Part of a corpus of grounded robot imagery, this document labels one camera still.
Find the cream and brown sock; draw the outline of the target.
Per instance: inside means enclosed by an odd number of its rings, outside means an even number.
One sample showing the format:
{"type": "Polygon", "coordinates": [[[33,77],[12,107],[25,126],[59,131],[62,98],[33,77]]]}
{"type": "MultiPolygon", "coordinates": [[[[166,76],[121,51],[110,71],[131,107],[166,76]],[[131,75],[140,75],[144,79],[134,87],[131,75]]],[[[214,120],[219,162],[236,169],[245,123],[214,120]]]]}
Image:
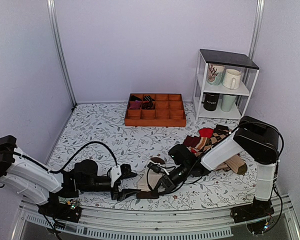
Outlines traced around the cream and brown sock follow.
{"type": "MultiPolygon", "coordinates": [[[[163,167],[165,166],[165,161],[161,159],[160,157],[152,157],[148,161],[148,163],[152,161],[154,163],[159,163],[163,167]]],[[[162,173],[155,173],[151,169],[147,167],[148,163],[146,164],[144,174],[140,178],[140,180],[137,182],[137,189],[141,190],[141,192],[136,194],[137,199],[152,199],[150,196],[151,190],[149,189],[150,185],[152,189],[156,186],[158,180],[163,176],[162,173]]]]}

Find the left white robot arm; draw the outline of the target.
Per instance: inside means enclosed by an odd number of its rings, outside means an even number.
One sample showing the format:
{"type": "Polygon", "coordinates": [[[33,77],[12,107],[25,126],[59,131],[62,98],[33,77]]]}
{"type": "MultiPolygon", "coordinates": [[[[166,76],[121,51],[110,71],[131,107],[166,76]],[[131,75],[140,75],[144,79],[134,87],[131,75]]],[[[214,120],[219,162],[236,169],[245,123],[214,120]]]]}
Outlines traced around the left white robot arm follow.
{"type": "Polygon", "coordinates": [[[16,145],[12,135],[0,138],[0,183],[14,188],[18,194],[45,207],[53,216],[64,213],[60,198],[77,198],[80,193],[109,192],[111,199],[122,201],[140,190],[119,189],[123,179],[136,177],[129,164],[116,163],[105,176],[98,175],[98,165],[91,159],[75,163],[70,171],[63,167],[52,170],[27,156],[16,145]]]}

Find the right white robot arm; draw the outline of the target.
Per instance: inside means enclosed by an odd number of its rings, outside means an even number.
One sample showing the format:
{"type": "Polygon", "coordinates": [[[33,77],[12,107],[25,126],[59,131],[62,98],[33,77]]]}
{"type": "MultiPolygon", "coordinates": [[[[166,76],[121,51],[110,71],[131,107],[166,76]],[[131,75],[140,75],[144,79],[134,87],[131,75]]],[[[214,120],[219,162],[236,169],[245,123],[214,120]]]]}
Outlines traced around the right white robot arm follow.
{"type": "Polygon", "coordinates": [[[259,218],[268,210],[271,199],[277,164],[284,148],[284,138],[279,130],[268,123],[250,116],[244,116],[237,127],[226,134],[225,138],[212,144],[211,148],[195,155],[183,144],[172,147],[168,154],[177,168],[165,173],[153,191],[160,196],[176,192],[194,170],[205,174],[242,151],[248,153],[256,162],[255,202],[249,206],[252,218],[259,218]]]}

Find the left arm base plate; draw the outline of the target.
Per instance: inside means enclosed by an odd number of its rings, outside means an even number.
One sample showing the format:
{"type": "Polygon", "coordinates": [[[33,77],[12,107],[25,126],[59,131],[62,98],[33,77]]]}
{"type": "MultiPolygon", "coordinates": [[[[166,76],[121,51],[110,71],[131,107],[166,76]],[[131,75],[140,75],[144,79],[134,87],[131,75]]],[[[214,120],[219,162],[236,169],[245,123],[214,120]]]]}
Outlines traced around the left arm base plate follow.
{"type": "Polygon", "coordinates": [[[51,217],[57,220],[64,220],[68,222],[78,223],[82,214],[82,208],[76,206],[73,208],[67,203],[51,203],[48,202],[43,205],[37,205],[38,212],[42,215],[51,217]]]}

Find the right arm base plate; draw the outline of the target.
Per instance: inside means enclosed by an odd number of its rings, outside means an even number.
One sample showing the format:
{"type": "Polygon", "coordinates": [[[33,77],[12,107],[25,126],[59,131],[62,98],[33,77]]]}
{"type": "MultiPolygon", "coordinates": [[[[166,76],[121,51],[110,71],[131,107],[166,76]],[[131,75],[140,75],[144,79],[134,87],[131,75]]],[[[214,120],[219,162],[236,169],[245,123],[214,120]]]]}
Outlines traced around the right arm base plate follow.
{"type": "Polygon", "coordinates": [[[233,207],[230,211],[230,216],[233,218],[235,223],[241,223],[263,217],[269,217],[274,213],[275,211],[272,204],[266,203],[265,205],[255,205],[251,203],[233,207]]]}

